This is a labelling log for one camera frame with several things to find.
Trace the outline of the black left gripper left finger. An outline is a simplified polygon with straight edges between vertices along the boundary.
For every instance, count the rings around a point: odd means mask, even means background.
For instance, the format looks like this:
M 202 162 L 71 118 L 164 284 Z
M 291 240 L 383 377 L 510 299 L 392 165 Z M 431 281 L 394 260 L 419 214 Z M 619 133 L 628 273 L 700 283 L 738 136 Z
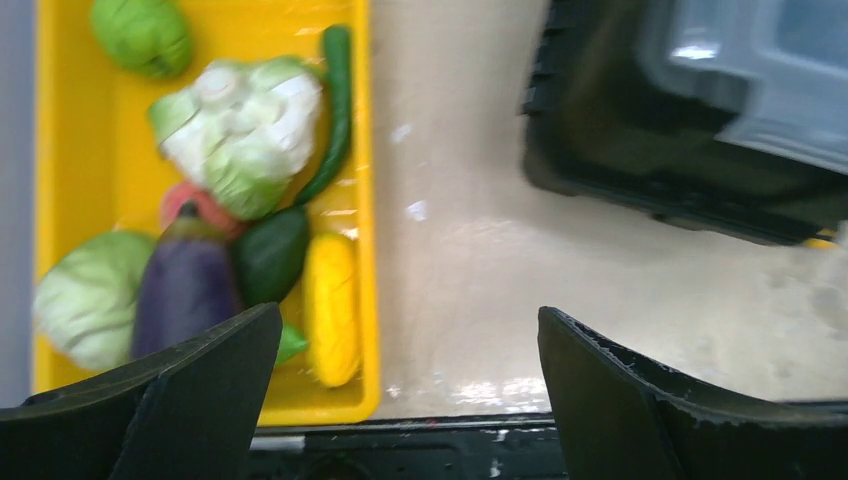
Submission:
M 253 307 L 183 343 L 1 412 L 5 479 L 237 479 L 282 331 Z

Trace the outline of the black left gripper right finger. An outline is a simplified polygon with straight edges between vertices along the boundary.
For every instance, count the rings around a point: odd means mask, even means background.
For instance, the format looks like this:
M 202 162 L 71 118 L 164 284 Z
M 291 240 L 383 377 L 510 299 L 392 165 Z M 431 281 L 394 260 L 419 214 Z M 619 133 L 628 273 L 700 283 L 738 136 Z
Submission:
M 687 375 L 564 312 L 538 349 L 573 479 L 843 479 L 847 404 L 772 402 Z

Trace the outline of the long green chili pepper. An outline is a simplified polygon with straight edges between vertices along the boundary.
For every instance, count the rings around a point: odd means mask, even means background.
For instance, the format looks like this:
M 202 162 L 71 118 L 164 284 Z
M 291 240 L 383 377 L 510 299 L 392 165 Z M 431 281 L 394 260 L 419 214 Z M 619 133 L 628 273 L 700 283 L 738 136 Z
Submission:
M 322 193 L 342 170 L 352 135 L 352 37 L 350 29 L 331 25 L 321 38 L 330 89 L 330 129 L 326 151 L 313 177 L 296 194 L 293 204 L 303 206 Z

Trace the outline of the yellow corn cob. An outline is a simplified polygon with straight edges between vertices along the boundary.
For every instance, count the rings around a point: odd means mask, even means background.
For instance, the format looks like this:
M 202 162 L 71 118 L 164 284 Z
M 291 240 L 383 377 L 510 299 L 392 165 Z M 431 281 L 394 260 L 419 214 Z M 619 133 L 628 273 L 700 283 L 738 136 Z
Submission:
M 335 232 L 312 239 L 302 278 L 306 358 L 327 388 L 347 384 L 361 362 L 357 279 L 351 239 Z

